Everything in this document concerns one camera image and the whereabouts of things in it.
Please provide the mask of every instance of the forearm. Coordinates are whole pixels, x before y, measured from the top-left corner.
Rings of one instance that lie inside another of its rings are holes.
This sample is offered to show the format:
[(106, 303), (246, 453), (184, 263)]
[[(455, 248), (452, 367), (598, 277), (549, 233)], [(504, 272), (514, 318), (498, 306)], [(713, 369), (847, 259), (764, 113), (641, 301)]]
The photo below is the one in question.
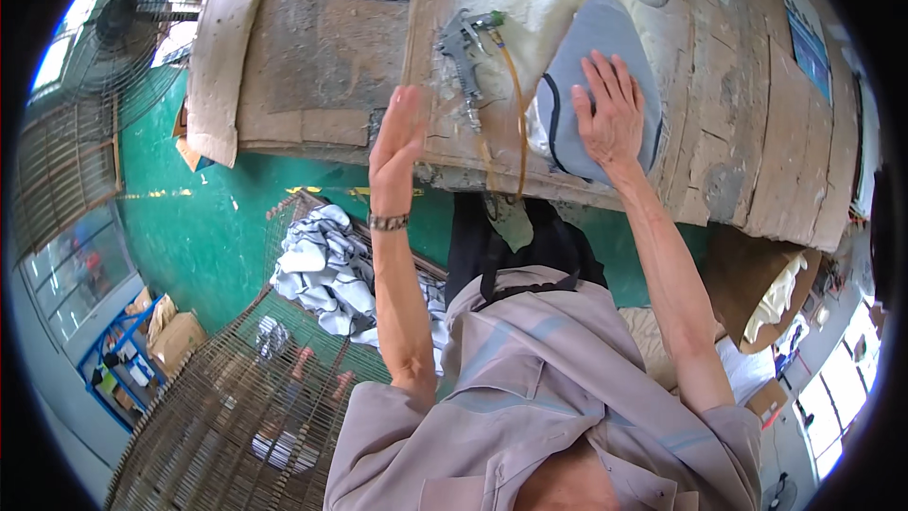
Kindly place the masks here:
[(381, 357), (392, 385), (431, 405), (436, 386), (432, 335), (407, 232), (373, 230), (372, 252)]
[(716, 353), (713, 309), (694, 258), (642, 168), (635, 161), (609, 172), (628, 213), (637, 254), (665, 352), (675, 366), (681, 400), (692, 411), (733, 405)]
[(670, 358), (713, 347), (709, 296), (675, 223), (635, 161), (607, 170), (628, 214), (665, 351)]

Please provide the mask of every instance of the bracelet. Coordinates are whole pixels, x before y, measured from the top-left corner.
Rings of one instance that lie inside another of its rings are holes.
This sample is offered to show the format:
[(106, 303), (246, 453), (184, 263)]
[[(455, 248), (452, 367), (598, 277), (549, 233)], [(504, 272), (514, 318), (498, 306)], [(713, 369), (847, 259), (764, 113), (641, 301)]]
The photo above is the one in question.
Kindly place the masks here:
[(369, 229), (376, 231), (397, 231), (407, 228), (407, 225), (410, 224), (410, 214), (385, 218), (379, 215), (372, 215), (372, 212), (369, 211), (366, 223), (369, 224)]

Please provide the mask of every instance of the gray fabric cover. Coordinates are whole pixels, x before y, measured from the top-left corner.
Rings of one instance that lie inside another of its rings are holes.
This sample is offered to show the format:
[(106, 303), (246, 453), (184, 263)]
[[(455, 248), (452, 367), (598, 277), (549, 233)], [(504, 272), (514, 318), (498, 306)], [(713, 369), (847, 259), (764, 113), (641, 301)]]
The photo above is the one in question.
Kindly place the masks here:
[(637, 156), (643, 172), (649, 172), (655, 160), (661, 132), (662, 103), (655, 85), (652, 68), (643, 51), (643, 44), (634, 28), (628, 10), (618, 0), (587, 0), (577, 11), (574, 21), (561, 41), (547, 74), (555, 83), (560, 98), (558, 125), (551, 131), (555, 99), (551, 87), (544, 79), (537, 87), (539, 119), (549, 132), (550, 148), (556, 163), (575, 176), (595, 179), (611, 186), (608, 176), (586, 153), (577, 130), (576, 114), (571, 104), (570, 88), (580, 84), (589, 93), (589, 84), (580, 67), (580, 60), (590, 51), (599, 50), (606, 57), (619, 54), (628, 64), (629, 73), (637, 78), (643, 90), (644, 108), (643, 145)]

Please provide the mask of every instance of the air hose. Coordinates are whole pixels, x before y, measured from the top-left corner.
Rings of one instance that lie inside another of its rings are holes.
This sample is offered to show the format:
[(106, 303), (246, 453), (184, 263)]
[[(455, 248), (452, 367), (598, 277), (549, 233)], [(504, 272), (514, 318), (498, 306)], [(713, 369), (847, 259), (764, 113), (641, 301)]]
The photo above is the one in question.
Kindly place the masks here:
[(510, 71), (511, 80), (514, 82), (514, 96), (516, 97), (516, 115), (517, 115), (517, 127), (519, 128), (520, 133), (520, 177), (516, 186), (515, 199), (523, 198), (523, 185), (527, 179), (527, 151), (529, 148), (527, 140), (527, 118), (524, 115), (524, 106), (523, 106), (523, 95), (520, 92), (520, 80), (516, 76), (516, 68), (514, 67), (514, 60), (511, 59), (510, 53), (507, 51), (507, 46), (505, 46), (505, 41), (501, 39), (501, 34), (498, 32), (498, 29), (495, 27), (487, 28), (489, 31), (489, 36), (492, 41), (495, 42), (495, 45), (498, 46), (498, 49), (501, 50), (501, 54), (505, 58), (505, 63), (507, 63), (507, 70)]

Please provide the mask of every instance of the floor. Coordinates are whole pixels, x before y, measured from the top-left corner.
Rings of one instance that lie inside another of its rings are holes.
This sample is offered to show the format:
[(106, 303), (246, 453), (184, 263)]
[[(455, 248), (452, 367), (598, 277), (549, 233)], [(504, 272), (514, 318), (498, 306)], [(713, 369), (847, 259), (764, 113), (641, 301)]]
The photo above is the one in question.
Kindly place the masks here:
[[(167, 292), (182, 311), (194, 310), (209, 333), (239, 314), (270, 274), (262, 264), (265, 212), (294, 188), (320, 188), (348, 213), (365, 218), (368, 199), (350, 195), (368, 186), (365, 167), (243, 153), (233, 169), (191, 172), (171, 138), (186, 89), (181, 74), (165, 98), (120, 137), (123, 191), (117, 197), (132, 261), (155, 292)], [(453, 200), (428, 186), (413, 201), (410, 244), (447, 262)], [(646, 281), (623, 213), (559, 206), (589, 238), (622, 306), (648, 304)], [(709, 230), (679, 226), (695, 259)]]

